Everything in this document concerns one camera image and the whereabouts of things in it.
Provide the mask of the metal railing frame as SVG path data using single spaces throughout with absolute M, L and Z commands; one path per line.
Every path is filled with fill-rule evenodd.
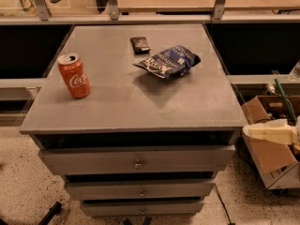
M 26 15 L 19 0 L 0 0 L 1 25 L 288 22 L 299 20 L 300 0 L 34 0 Z

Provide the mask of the blue chip bag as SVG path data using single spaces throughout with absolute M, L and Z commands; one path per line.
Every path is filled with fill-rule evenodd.
M 161 79 L 169 79 L 172 76 L 185 76 L 200 62 L 201 58 L 197 54 L 182 45 L 176 45 L 134 63 L 134 66 Z

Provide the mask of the green stick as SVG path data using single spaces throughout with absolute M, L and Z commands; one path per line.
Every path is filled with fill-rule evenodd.
M 296 116 L 294 114 L 293 106 L 291 105 L 291 102 L 286 97 L 286 94 L 285 94 L 285 92 L 284 92 L 284 90 L 282 88 L 282 85 L 281 85 L 280 81 L 277 78 L 275 78 L 275 83 L 277 85 L 277 90 L 279 91 L 279 94 L 282 97 L 283 102 L 284 102 L 284 104 L 285 104 L 285 106 L 287 108 L 288 115 L 289 115 L 289 119 L 288 120 L 291 122 L 291 124 L 293 126 L 295 126 L 297 120 L 296 120 Z

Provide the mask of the middle grey drawer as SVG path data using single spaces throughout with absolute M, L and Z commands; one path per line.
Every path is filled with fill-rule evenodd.
M 126 200 L 201 197 L 210 194 L 213 180 L 144 180 L 67 183 L 65 189 L 74 200 Z

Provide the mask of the bottom grey drawer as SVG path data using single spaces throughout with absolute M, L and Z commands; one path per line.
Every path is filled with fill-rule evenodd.
M 196 214 L 202 208 L 203 202 L 195 199 L 81 204 L 82 211 L 89 217 Z

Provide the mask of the orange Coca-Cola can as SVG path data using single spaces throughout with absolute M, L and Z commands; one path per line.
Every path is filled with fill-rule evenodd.
M 74 98 L 84 98 L 90 94 L 91 87 L 83 69 L 81 57 L 74 53 L 65 53 L 58 58 L 58 69 Z

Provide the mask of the small dark brown packet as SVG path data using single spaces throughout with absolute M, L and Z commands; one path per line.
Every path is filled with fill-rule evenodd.
M 132 37 L 130 42 L 136 54 L 150 52 L 150 47 L 145 37 Z

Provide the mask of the cardboard box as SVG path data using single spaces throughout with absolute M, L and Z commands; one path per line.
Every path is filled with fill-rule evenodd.
M 299 96 L 288 97 L 299 129 Z M 248 125 L 286 119 L 288 111 L 280 96 L 256 96 L 242 105 Z M 299 144 L 281 144 L 250 138 L 243 132 L 247 149 L 268 189 L 300 188 Z

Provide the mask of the black stand leg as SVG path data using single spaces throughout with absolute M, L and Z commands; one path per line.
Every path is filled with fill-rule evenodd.
M 39 222 L 38 225 L 48 225 L 49 222 L 62 211 L 62 204 L 56 202 L 49 210 L 49 212 L 44 216 L 44 218 Z

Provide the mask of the top grey drawer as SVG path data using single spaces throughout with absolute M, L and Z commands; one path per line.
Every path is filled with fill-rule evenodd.
M 53 174 L 188 173 L 223 171 L 233 145 L 40 150 Z

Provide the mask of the grey drawer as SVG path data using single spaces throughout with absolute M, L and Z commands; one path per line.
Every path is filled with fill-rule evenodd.
M 144 180 L 67 183 L 65 189 L 74 200 L 126 200 L 201 197 L 210 194 L 213 180 Z
M 196 214 L 202 208 L 203 202 L 195 199 L 81 204 L 82 211 L 89 217 Z
M 233 145 L 40 150 L 53 174 L 188 173 L 223 171 Z

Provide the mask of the grey drawer cabinet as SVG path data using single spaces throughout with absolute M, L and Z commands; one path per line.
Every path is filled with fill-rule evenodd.
M 182 45 L 201 58 L 187 75 L 162 80 L 134 66 L 130 39 L 145 37 L 153 53 Z M 78 54 L 90 94 L 73 98 L 53 69 L 21 131 L 40 150 L 233 145 L 246 118 L 204 28 L 199 24 L 78 26 L 66 50 Z M 206 179 L 216 172 L 60 175 L 67 183 Z M 175 201 L 204 197 L 92 200 L 82 203 Z

